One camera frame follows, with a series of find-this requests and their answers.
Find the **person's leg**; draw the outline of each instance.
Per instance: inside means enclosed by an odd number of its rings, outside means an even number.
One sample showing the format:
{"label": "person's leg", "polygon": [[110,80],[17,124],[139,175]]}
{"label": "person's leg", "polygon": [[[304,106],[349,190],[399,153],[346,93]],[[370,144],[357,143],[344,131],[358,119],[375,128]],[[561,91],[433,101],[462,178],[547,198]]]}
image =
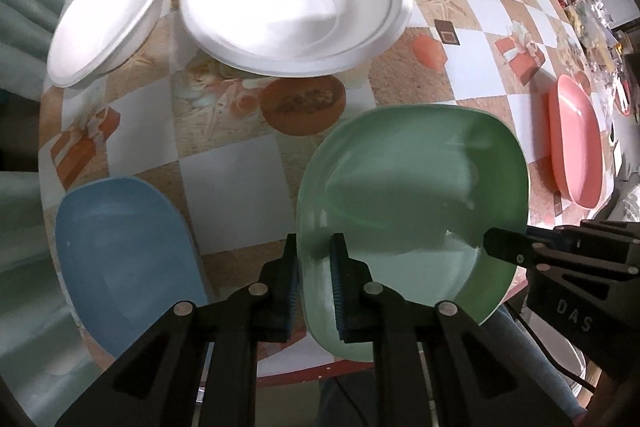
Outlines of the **person's leg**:
{"label": "person's leg", "polygon": [[[503,352],[520,364],[569,418],[575,420],[586,412],[530,334],[514,322],[504,306],[500,306],[481,328],[497,341]],[[363,415],[364,422],[356,409]],[[375,427],[377,424],[378,398],[373,370],[343,375],[338,381],[328,378],[322,383],[316,427]]]}
{"label": "person's leg", "polygon": [[373,369],[328,378],[321,385],[316,427],[377,427],[378,390]]}
{"label": "person's leg", "polygon": [[569,418],[574,419],[586,412],[557,369],[546,359],[527,330],[513,320],[507,308],[500,306],[481,328],[509,353]]}

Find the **white curtain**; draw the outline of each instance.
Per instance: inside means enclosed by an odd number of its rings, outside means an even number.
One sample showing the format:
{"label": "white curtain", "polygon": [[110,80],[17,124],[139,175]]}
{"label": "white curtain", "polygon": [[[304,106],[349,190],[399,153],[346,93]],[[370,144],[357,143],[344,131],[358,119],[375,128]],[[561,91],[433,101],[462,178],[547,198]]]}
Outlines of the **white curtain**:
{"label": "white curtain", "polygon": [[100,375],[49,256],[37,172],[0,172],[0,375],[38,427]]}

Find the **checkered tablecloth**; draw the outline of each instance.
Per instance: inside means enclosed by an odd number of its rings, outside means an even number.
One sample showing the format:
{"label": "checkered tablecloth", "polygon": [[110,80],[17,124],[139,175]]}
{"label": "checkered tablecloth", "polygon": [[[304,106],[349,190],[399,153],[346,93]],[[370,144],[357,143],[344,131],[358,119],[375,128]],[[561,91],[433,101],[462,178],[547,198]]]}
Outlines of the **checkered tablecloth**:
{"label": "checkered tablecloth", "polygon": [[[441,44],[436,20],[452,23],[460,45]],[[423,57],[416,42],[434,53]],[[440,58],[430,64],[429,57]],[[329,98],[325,93],[320,99],[285,100],[293,112],[296,104],[309,103],[310,112],[317,109],[320,115],[309,128],[313,134],[291,136],[287,119],[265,110],[265,98],[281,81],[208,57],[182,27],[177,0],[164,0],[148,40],[117,70],[67,89],[45,82],[40,179],[56,269],[60,274],[53,226],[65,192],[105,176],[134,174],[181,211],[214,292],[226,298],[282,253],[286,234],[296,228],[305,166],[336,120],[380,105],[447,103],[498,116],[517,136],[527,160],[529,223],[578,223],[587,212],[563,200],[554,181],[547,93],[560,74],[580,70],[591,78],[556,0],[415,0],[398,42],[372,63],[335,75]],[[602,131],[604,202],[613,186],[612,154],[598,86],[585,87],[593,91]],[[64,289],[62,276],[60,282]],[[106,367],[110,356],[75,318],[92,355]],[[288,347],[260,346],[259,358],[260,377],[307,370],[309,378],[309,368],[321,366],[312,371],[320,376],[335,365],[306,334],[300,316]]]}

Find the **black cable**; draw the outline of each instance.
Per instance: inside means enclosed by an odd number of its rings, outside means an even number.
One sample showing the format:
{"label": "black cable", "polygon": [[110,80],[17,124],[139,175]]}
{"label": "black cable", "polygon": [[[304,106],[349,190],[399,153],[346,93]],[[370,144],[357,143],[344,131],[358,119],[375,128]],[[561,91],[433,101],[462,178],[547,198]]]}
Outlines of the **black cable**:
{"label": "black cable", "polygon": [[531,326],[529,326],[525,322],[525,320],[522,317],[520,317],[520,314],[515,309],[513,309],[513,306],[511,306],[508,302],[504,302],[504,307],[507,308],[507,311],[509,312],[511,317],[513,317],[520,324],[522,324],[522,326],[527,330],[527,333],[529,333],[531,335],[531,337],[533,338],[533,340],[535,341],[535,343],[538,344],[538,347],[544,353],[546,359],[551,363],[551,365],[553,365],[553,367],[555,367],[560,373],[565,375],[567,378],[571,378],[571,380],[573,380],[574,382],[579,383],[587,391],[590,391],[591,393],[595,393],[596,392],[596,388],[593,385],[591,385],[586,380],[583,380],[582,378],[578,377],[577,375],[574,375],[571,371],[569,371],[568,369],[562,367],[562,365],[560,365],[556,361],[556,359],[553,357],[553,355],[551,355],[551,353],[548,351],[548,349],[546,349],[545,344],[542,343],[542,341],[538,338],[538,336],[531,329]]}
{"label": "black cable", "polygon": [[357,404],[354,402],[353,398],[349,395],[349,393],[347,393],[347,390],[342,386],[342,384],[340,383],[340,380],[338,380],[338,377],[334,377],[334,380],[335,380],[335,384],[338,386],[338,389],[340,389],[340,391],[342,392],[344,397],[347,399],[347,401],[353,407],[354,411],[360,417],[360,421],[362,422],[362,426],[363,427],[369,427],[369,422],[364,417],[362,411],[360,410],[360,407],[357,406]]}

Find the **screw head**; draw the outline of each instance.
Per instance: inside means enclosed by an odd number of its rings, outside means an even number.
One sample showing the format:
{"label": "screw head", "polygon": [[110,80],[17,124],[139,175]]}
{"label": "screw head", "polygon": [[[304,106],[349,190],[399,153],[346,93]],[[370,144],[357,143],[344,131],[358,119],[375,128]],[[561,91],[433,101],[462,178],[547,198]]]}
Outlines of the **screw head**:
{"label": "screw head", "polygon": [[187,301],[178,302],[174,306],[174,313],[178,315],[178,317],[184,317],[185,315],[189,315],[193,311],[193,304]]}
{"label": "screw head", "polygon": [[444,301],[438,304],[438,312],[447,317],[452,317],[458,313],[458,307],[453,302]]}
{"label": "screw head", "polygon": [[262,282],[254,282],[251,286],[249,286],[249,293],[254,297],[260,297],[261,295],[265,295],[269,291],[269,287]]}
{"label": "screw head", "polygon": [[369,281],[363,286],[365,293],[369,295],[380,295],[382,293],[382,284],[375,281]]}

